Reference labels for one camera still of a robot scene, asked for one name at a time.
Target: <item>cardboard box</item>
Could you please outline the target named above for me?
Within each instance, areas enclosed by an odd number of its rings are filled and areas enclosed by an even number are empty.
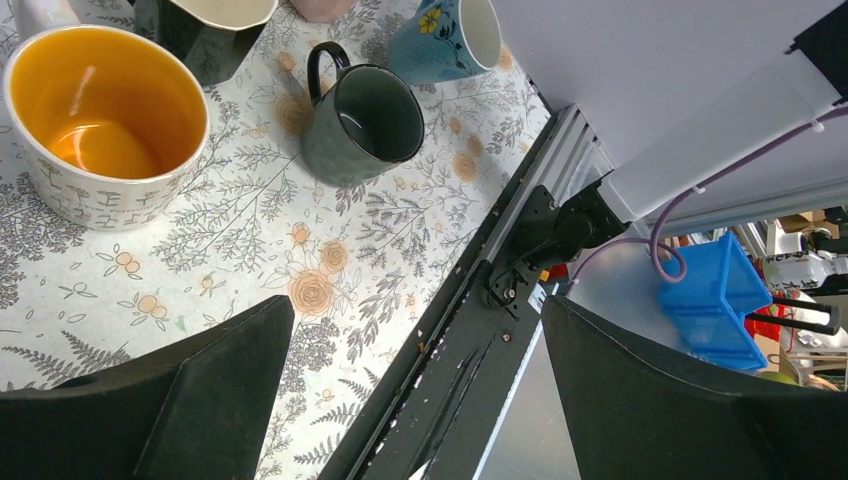
[[[839,227],[824,219],[824,210],[796,213],[780,217],[780,226],[786,233],[808,232],[816,228],[826,228],[833,238],[839,238]]]

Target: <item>table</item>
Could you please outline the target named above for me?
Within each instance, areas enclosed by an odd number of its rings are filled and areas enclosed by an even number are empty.
[[[197,176],[142,230],[53,215],[3,117],[0,390],[51,388],[287,294],[297,322],[257,478],[317,476],[549,117],[504,49],[485,76],[413,87],[427,135],[414,161],[350,189],[314,180],[297,158],[311,46],[383,63],[415,3],[360,0],[323,25],[284,3],[235,77],[206,89]],[[133,23],[118,0],[74,7],[89,23]],[[5,63],[17,36],[0,12]]]

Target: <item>black mug handle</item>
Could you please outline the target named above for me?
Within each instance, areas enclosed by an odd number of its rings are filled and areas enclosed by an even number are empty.
[[[306,84],[309,86],[309,97],[313,105],[321,99],[321,74],[319,73],[321,52],[327,52],[333,58],[333,63],[336,64],[336,76],[350,68],[350,59],[338,43],[324,42],[315,45],[315,48],[309,52],[309,60],[306,62]]]

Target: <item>white mug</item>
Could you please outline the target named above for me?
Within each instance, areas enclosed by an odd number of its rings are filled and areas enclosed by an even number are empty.
[[[200,84],[149,40],[81,25],[67,0],[13,8],[24,41],[3,94],[35,190],[95,230],[149,223],[192,177],[209,135]]]

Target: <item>dark faceted mug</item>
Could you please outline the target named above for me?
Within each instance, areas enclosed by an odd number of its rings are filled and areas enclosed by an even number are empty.
[[[319,60],[327,52],[336,84],[323,97]],[[309,96],[315,107],[301,137],[306,167],[319,180],[349,187],[411,159],[424,143],[421,107],[394,73],[376,65],[350,66],[334,42],[317,45],[307,61]]]
[[[277,0],[129,0],[135,33],[183,62],[202,86],[229,80],[277,9]]]

